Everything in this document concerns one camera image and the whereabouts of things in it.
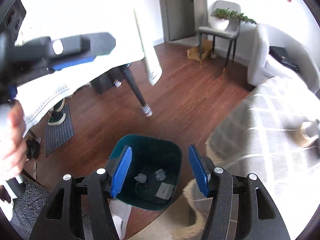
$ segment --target white tablecloth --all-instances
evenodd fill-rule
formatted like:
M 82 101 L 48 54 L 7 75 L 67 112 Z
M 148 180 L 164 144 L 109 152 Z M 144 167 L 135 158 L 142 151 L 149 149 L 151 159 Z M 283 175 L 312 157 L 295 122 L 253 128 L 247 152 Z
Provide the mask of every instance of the white tablecloth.
M 113 67 L 145 58 L 149 81 L 162 74 L 143 13 L 133 0 L 21 0 L 27 15 L 17 44 L 50 36 L 52 40 L 85 33 L 109 32 L 116 39 L 110 55 L 55 72 L 18 87 L 26 132 L 63 98 Z

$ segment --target white wall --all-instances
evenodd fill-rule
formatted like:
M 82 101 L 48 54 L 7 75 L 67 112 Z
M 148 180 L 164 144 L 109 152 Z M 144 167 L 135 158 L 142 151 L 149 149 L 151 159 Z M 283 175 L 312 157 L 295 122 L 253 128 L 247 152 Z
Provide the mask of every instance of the white wall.
M 145 11 L 146 22 L 150 26 L 151 39 L 155 45 L 162 43 L 164 40 L 160 0 L 135 0 L 135 3 L 140 3 L 142 9 Z
M 207 0 L 208 12 L 212 12 L 216 0 Z M 303 0 L 227 0 L 240 4 L 242 12 L 258 23 L 272 25 L 303 43 L 320 67 L 320 28 Z M 254 26 L 242 25 L 237 40 L 238 58 L 243 64 L 251 58 Z M 227 51 L 228 41 L 217 39 L 218 49 Z

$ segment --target gray chair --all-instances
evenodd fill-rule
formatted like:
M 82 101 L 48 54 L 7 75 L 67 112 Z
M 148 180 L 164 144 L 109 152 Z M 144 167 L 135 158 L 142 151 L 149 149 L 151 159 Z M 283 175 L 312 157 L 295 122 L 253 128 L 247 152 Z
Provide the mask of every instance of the gray chair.
M 237 3 L 233 3 L 233 2 L 217 0 L 214 3 L 212 12 L 216 8 L 221 8 L 221 9 L 228 9 L 229 8 L 230 10 L 234 10 L 234 11 L 237 11 L 238 13 L 241 13 L 240 5 L 237 4 Z M 202 49 L 201 49 L 201 46 L 202 46 L 202 34 L 207 34 L 207 35 L 212 35 L 213 36 L 212 53 L 214 52 L 214 44 L 215 44 L 216 36 L 230 40 L 228 53 L 227 53 L 227 58 L 226 58 L 224 69 L 223 69 L 223 72 L 225 72 L 227 64 L 228 64 L 228 61 L 229 61 L 229 56 L 230 56 L 230 52 L 231 52 L 231 47 L 232 47 L 233 41 L 234 41 L 234 46 L 233 46 L 232 62 L 235 59 L 236 42 L 237 42 L 237 38 L 239 37 L 239 33 L 240 33 L 240 21 L 238 21 L 238 20 L 230 20 L 228 27 L 224 31 L 213 29 L 213 28 L 210 27 L 210 25 L 208 25 L 208 26 L 199 27 L 198 28 L 198 32 L 199 32 L 199 44 L 200 44 L 199 45 L 200 58 L 201 58 L 201 55 L 202 55 Z
M 270 46 L 286 48 L 289 57 L 300 68 L 300 77 L 269 54 Z M 320 72 L 305 46 L 273 26 L 258 24 L 248 66 L 248 83 L 258 86 L 270 76 L 302 78 L 313 93 L 320 88 Z

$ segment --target finger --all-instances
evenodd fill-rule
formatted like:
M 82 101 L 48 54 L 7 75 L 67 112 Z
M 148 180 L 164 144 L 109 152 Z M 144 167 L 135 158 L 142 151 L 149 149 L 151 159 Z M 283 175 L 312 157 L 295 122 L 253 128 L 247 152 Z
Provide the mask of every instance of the finger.
M 19 125 L 21 119 L 23 119 L 23 109 L 20 102 L 16 100 L 7 117 L 8 126 L 15 127 Z
M 22 140 L 17 150 L 4 158 L 1 164 L 1 173 L 9 172 L 13 167 L 17 166 L 23 159 L 26 160 L 27 144 L 25 140 Z
M 21 173 L 21 171 L 23 170 L 23 166 L 24 166 L 24 163 L 26 162 L 26 159 L 27 159 L 26 156 L 22 156 L 21 160 L 17 163 L 17 165 L 15 165 L 10 171 L 6 172 L 3 175 L 3 178 L 5 180 L 9 180 L 9 179 L 12 179 L 12 178 L 18 176 Z
M 19 152 L 19 147 L 21 143 L 26 144 L 26 141 L 20 137 L 13 141 L 12 139 L 5 139 L 0 141 L 0 161 L 5 161 L 11 155 L 14 155 L 15 152 Z
M 21 141 L 23 137 L 23 133 L 26 129 L 26 123 L 22 119 L 20 124 L 14 128 L 9 129 L 9 134 L 7 134 L 8 140 L 13 141 L 14 144 L 18 145 L 18 143 Z

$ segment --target blue gripper pad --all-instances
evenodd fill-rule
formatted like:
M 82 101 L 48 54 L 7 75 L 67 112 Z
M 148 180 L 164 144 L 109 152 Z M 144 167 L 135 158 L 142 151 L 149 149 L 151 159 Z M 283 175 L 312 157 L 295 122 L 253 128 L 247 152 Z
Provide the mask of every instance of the blue gripper pad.
M 200 192 L 202 192 L 203 195 L 207 197 L 210 191 L 209 181 L 211 175 L 194 144 L 189 146 L 189 162 L 192 167 L 192 171 L 196 178 Z
M 127 175 L 130 163 L 132 160 L 131 147 L 125 147 L 122 154 L 119 156 L 117 163 L 118 165 L 113 168 L 113 171 L 108 173 L 111 176 L 111 190 L 110 195 L 115 198 L 120 193 L 125 176 Z

